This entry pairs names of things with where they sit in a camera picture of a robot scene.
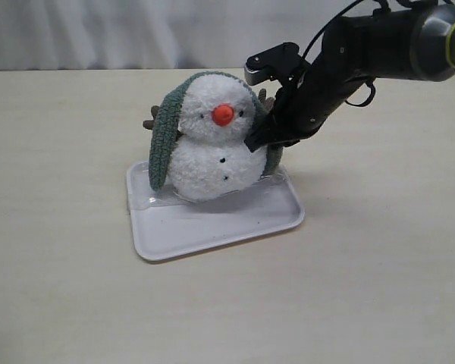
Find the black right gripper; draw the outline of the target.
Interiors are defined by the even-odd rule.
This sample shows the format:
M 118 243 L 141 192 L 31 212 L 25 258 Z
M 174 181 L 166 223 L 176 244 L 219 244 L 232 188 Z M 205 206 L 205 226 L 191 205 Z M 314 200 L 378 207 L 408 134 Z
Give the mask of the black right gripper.
M 315 135 L 327 118 L 361 86 L 372 90 L 360 103 L 368 105 L 375 96 L 374 77 L 338 74 L 318 56 L 294 88 L 278 90 L 270 117 L 253 127 L 244 143 L 250 152 L 264 146 L 289 146 Z

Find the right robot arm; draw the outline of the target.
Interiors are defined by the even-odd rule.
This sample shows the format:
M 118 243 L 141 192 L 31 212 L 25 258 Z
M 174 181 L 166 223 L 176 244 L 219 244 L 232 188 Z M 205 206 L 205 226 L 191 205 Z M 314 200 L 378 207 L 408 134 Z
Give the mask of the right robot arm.
M 315 35 L 321 50 L 314 61 L 294 42 L 250 56 L 246 82 L 276 80 L 271 111 L 249 132 L 251 151 L 289 147 L 315 135 L 329 116 L 361 86 L 377 79 L 442 82 L 455 75 L 455 4 L 403 1 L 399 11 L 387 2 L 370 15 L 334 16 Z

